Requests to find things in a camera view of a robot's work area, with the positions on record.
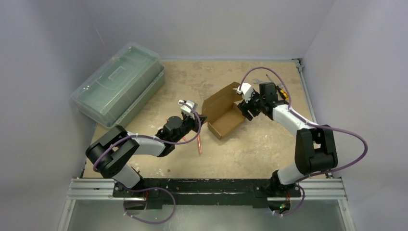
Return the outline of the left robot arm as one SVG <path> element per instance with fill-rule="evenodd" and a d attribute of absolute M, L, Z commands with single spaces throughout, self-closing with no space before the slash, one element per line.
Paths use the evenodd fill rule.
<path fill-rule="evenodd" d="M 182 138 L 191 131 L 197 135 L 207 117 L 197 118 L 183 115 L 170 117 L 155 136 L 139 135 L 128 132 L 123 126 L 115 126 L 85 151 L 86 157 L 93 163 L 95 171 L 105 179 L 114 179 L 125 187 L 132 197 L 143 192 L 143 178 L 127 162 L 133 155 L 167 156 L 176 145 L 184 144 Z"/>

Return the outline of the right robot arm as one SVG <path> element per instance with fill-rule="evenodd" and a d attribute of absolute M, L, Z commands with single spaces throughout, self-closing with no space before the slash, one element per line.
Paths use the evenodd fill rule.
<path fill-rule="evenodd" d="M 259 91 L 249 83 L 242 83 L 236 92 L 243 98 L 238 108 L 249 121 L 263 113 L 295 137 L 294 162 L 273 172 L 267 188 L 271 194 L 283 196 L 303 177 L 337 166 L 333 132 L 309 125 L 302 115 L 294 115 L 288 101 L 278 98 L 273 82 L 261 83 Z"/>

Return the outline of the brown cardboard box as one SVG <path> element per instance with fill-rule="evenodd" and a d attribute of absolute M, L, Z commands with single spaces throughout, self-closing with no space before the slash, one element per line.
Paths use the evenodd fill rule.
<path fill-rule="evenodd" d="M 207 116 L 207 127 L 219 140 L 231 134 L 245 120 L 236 104 L 242 101 L 242 97 L 236 93 L 239 85 L 238 82 L 230 83 L 202 104 L 202 114 Z"/>

